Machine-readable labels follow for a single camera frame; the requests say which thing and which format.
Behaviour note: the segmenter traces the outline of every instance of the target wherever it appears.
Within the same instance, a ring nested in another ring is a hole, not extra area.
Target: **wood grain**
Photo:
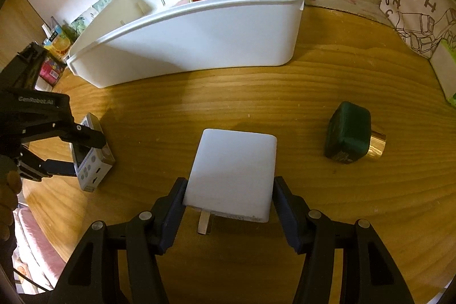
[[[276,174],[311,208],[333,220],[366,218],[379,233],[416,303],[456,273],[456,111],[429,62],[394,30],[338,11],[307,7],[293,59],[285,66],[196,71],[103,90],[69,73],[77,121],[101,118],[117,164],[93,194],[76,179],[26,182],[25,194],[64,259],[90,223],[123,222],[188,177],[205,128],[275,135]],[[327,123],[343,100],[368,108],[387,134],[377,162],[342,165],[322,156]],[[70,159],[68,144],[32,144],[44,158]],[[216,218],[196,233],[185,212],[176,242],[159,257],[171,303],[291,303],[304,256],[288,247],[274,208],[266,224]],[[336,253],[331,302],[341,284]],[[120,271],[125,291],[125,255]]]
[[[28,44],[46,38],[44,22],[28,0],[6,0],[0,9],[0,69]]]

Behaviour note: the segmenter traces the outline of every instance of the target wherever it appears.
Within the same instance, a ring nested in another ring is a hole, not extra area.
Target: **white box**
[[[182,71],[279,66],[304,0],[113,0],[70,50],[74,75],[104,88]]]
[[[81,125],[103,132],[100,121],[92,113],[83,118]],[[94,192],[115,163],[108,143],[103,148],[88,148],[70,142],[70,150],[79,186],[85,192]]]
[[[270,134],[204,130],[183,204],[222,217],[267,222],[277,138]]]

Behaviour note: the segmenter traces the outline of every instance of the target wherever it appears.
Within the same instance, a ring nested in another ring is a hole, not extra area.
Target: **metal screw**
[[[150,211],[143,211],[141,214],[140,214],[140,219],[142,221],[146,221],[146,220],[149,220],[152,218],[152,213]]]
[[[92,223],[93,230],[100,230],[102,228],[103,228],[103,222],[97,221],[97,222]]]
[[[365,220],[365,219],[360,219],[358,220],[358,224],[361,228],[369,228],[370,227],[370,223],[369,221]]]
[[[320,219],[321,213],[318,210],[311,210],[309,212],[309,217],[311,217],[312,219]]]

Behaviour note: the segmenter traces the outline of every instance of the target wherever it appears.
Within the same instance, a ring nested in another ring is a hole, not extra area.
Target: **pink cushion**
[[[18,214],[36,262],[40,265],[49,283],[55,287],[65,268],[65,261],[44,236],[31,210],[29,208],[23,208],[19,210]]]

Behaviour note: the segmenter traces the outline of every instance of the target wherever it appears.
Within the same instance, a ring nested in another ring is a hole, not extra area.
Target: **green object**
[[[71,26],[69,26],[66,23],[62,25],[62,30],[68,36],[68,39],[71,40],[71,43],[76,42],[76,39],[78,39],[78,34],[76,30],[74,30]]]
[[[368,153],[370,138],[369,110],[344,101],[329,121],[325,156],[344,164],[353,163]]]
[[[453,61],[456,62],[456,51],[450,47],[450,45],[448,44],[448,42],[446,41],[446,39],[442,39],[440,41],[440,43],[446,48],[446,50],[448,51],[448,53],[451,55],[451,57],[453,58]]]
[[[446,100],[450,105],[456,107],[456,94],[453,97],[448,97]]]

